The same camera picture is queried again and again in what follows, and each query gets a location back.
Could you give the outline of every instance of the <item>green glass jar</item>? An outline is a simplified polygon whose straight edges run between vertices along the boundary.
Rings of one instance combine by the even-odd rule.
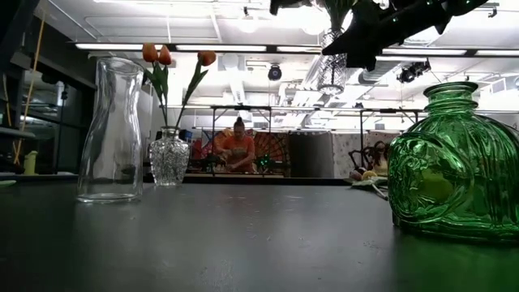
[[[429,88],[429,117],[392,142],[389,202],[402,229],[519,242],[519,132],[474,113],[477,88]]]

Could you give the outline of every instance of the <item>yellow bottle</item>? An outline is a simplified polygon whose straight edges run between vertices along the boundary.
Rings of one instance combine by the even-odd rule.
[[[24,160],[24,175],[35,175],[34,169],[36,167],[36,155],[38,155],[37,151],[31,151],[29,154],[25,156]]]

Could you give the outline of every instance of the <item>glass vase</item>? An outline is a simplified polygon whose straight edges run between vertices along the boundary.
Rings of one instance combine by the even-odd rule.
[[[343,30],[328,30],[321,40],[321,46],[331,45]],[[333,56],[320,56],[319,78],[317,89],[329,96],[336,96],[344,92],[346,84],[346,54],[336,54]]]
[[[519,242],[519,132],[474,113],[477,87],[429,88],[429,117],[392,142],[389,201],[402,229]]]
[[[97,107],[79,168],[79,201],[129,201],[142,194],[137,101],[143,73],[140,65],[124,58],[97,62]]]
[[[162,127],[162,137],[152,142],[150,161],[157,186],[177,186],[182,183],[189,163],[189,144],[175,135],[174,127]]]

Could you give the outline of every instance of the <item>tulip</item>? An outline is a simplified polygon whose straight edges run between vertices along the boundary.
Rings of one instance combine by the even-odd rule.
[[[144,44],[143,45],[143,59],[146,62],[155,62],[159,58],[159,54],[157,53],[157,49],[155,49],[154,44]]]
[[[171,65],[171,54],[169,53],[168,47],[163,45],[161,49],[161,55],[159,56],[159,63],[162,65]]]
[[[217,55],[213,51],[199,51],[198,59],[202,59],[202,66],[207,67],[217,60]]]

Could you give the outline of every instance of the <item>dark table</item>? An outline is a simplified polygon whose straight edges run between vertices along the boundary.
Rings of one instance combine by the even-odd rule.
[[[519,291],[518,249],[402,234],[386,201],[347,187],[74,195],[70,183],[0,190],[1,291]]]

